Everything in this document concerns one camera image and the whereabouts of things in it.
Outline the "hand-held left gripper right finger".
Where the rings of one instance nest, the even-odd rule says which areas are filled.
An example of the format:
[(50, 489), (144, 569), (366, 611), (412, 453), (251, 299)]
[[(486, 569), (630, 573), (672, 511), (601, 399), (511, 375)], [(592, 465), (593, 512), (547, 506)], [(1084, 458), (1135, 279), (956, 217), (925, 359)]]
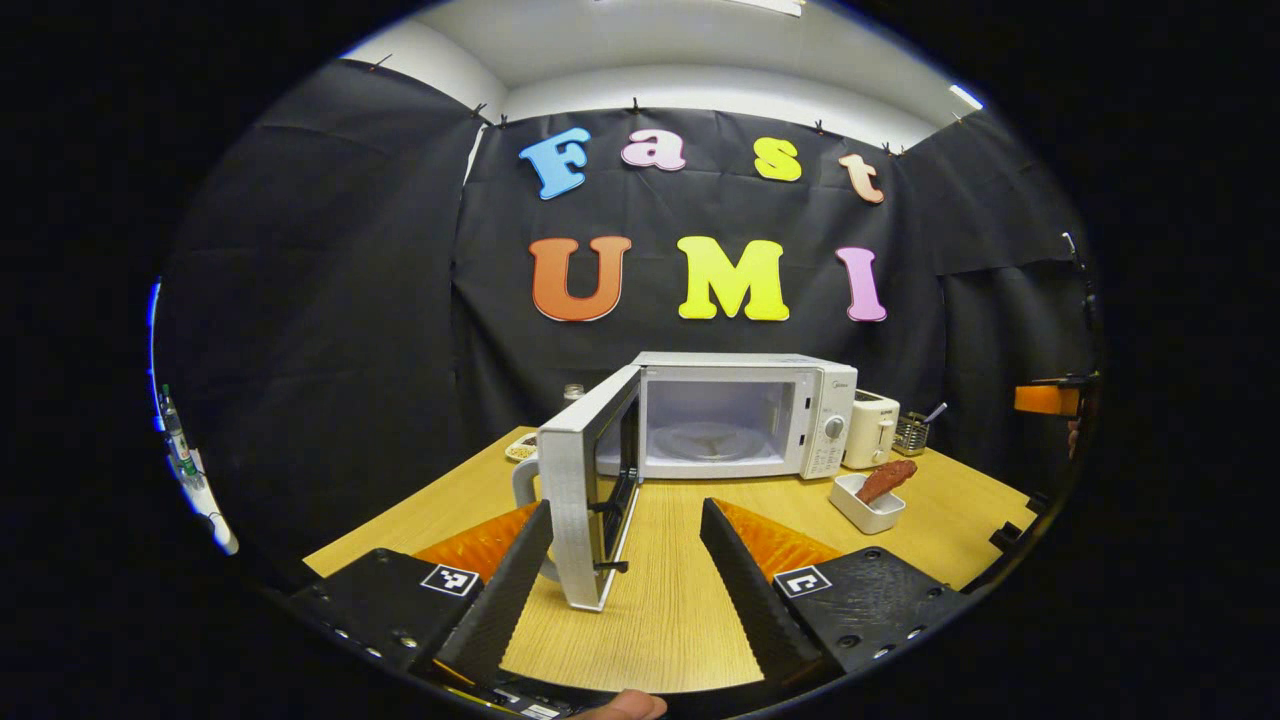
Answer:
[(920, 644), (977, 600), (936, 580), (888, 550), (791, 555), (768, 570), (800, 534), (781, 524), (756, 532), (762, 516), (705, 498), (700, 538), (730, 594), (750, 648), (778, 689), (855, 676)]

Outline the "metal mesh utensil holder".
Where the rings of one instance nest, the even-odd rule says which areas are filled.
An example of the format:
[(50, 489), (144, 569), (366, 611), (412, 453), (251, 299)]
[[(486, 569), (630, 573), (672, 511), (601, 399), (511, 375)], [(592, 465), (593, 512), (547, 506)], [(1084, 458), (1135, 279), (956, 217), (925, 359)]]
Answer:
[(893, 433), (892, 450), (905, 457), (920, 455), (927, 447), (932, 423), (947, 407), (947, 402), (941, 402), (931, 413), (909, 411), (900, 414)]

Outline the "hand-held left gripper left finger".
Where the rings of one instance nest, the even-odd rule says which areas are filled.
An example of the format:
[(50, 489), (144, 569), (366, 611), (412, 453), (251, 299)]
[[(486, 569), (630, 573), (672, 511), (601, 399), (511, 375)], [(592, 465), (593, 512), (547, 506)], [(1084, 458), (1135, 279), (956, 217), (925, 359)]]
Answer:
[(488, 691), (553, 539), (549, 502), (515, 528), (489, 577), (376, 548), (291, 596), (291, 611), (393, 671)]

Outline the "green label bottle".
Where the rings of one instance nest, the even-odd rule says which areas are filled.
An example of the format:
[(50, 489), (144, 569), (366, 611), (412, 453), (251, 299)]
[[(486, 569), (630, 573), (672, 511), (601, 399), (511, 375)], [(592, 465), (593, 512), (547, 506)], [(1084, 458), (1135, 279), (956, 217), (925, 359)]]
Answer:
[(189, 451), (186, 433), (180, 424), (180, 415), (172, 397), (169, 384), (161, 386), (160, 400), (163, 425), (166, 432), (166, 441), (170, 447), (175, 473), (186, 484), (196, 486), (201, 480), (201, 475)]

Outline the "brown sausage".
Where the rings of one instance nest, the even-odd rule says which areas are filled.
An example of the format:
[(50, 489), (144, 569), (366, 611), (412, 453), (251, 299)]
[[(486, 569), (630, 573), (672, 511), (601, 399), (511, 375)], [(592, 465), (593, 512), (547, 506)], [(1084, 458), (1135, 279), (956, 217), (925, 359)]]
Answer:
[(879, 497), (886, 496), (895, 488), (913, 478), (918, 471), (918, 465), (910, 460), (897, 460), (878, 466), (863, 483), (855, 496), (870, 506)]

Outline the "white microwave oven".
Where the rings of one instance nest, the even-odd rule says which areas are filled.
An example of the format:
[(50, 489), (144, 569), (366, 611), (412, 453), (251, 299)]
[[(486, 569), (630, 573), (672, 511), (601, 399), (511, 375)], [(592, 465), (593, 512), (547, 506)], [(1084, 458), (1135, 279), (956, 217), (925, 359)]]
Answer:
[(799, 354), (639, 354), (540, 425), (513, 469), (516, 502), (550, 507), (541, 574), (602, 611), (649, 480), (835, 477), (856, 391), (855, 368)]

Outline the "white side desk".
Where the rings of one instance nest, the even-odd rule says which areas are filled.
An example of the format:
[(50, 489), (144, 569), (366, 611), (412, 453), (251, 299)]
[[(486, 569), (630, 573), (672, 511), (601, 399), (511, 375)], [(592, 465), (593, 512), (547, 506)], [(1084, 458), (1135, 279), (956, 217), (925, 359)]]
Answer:
[(187, 474), (182, 469), (178, 470), (177, 474), (189, 506), (210, 529), (214, 542), (225, 555), (237, 555), (241, 550), (241, 543), (234, 532), (230, 529), (227, 519), (223, 516), (212, 488), (205, 474)]

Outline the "computer monitor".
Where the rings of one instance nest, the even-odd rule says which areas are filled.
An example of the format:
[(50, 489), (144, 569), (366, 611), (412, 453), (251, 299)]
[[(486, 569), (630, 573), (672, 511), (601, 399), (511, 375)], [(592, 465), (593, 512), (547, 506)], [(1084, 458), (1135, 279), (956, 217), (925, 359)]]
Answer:
[(157, 277), (151, 286), (148, 292), (148, 306), (147, 306), (147, 378), (150, 386), (150, 395), (154, 406), (154, 429), (156, 432), (164, 432), (165, 425), (163, 420), (163, 407), (161, 407), (161, 395), (156, 379), (155, 369), (155, 331), (156, 331), (156, 315), (159, 297), (163, 288), (163, 278)]

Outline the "white rectangular dish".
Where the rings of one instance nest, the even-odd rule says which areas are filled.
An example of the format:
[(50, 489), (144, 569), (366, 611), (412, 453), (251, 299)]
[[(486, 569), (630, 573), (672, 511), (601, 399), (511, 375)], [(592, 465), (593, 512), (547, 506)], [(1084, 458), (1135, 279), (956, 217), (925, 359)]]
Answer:
[(893, 528), (908, 503), (893, 492), (887, 492), (867, 503), (858, 492), (869, 477), (852, 473), (836, 477), (829, 489), (829, 502), (861, 533), (873, 536)]

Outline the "black backdrop cloth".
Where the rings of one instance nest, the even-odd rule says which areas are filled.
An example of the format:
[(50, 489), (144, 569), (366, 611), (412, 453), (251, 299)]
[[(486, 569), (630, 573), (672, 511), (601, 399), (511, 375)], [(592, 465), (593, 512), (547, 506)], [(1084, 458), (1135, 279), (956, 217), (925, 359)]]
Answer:
[(764, 117), (607, 108), (485, 127), (335, 61), (195, 200), (156, 372), (232, 530), (306, 555), (637, 354), (846, 363), (931, 445), (1030, 492), (1066, 459), (1016, 386), (1085, 373), (1080, 223), (977, 113), (902, 156)]

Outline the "dark thin stand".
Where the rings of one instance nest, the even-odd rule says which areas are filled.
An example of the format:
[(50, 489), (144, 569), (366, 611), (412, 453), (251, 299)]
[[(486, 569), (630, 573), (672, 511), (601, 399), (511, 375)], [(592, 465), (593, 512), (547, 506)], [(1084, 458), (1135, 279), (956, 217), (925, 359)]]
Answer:
[(1080, 247), (1074, 240), (1073, 234), (1068, 231), (1064, 231), (1061, 236), (1068, 245), (1073, 266), (1082, 282), (1084, 292), (1082, 300), (1082, 313), (1084, 315), (1085, 328), (1091, 334), (1096, 334), (1097, 331), (1100, 329), (1100, 302), (1098, 302), (1094, 275), (1092, 273), (1091, 266), (1087, 263), (1085, 255), (1080, 251)]

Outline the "white toaster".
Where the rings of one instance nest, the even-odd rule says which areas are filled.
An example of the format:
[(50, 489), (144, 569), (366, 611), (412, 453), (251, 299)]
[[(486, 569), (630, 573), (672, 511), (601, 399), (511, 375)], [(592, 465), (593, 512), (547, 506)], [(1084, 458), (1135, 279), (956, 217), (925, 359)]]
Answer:
[(855, 470), (877, 468), (891, 457), (900, 402), (858, 389), (849, 419), (844, 465)]

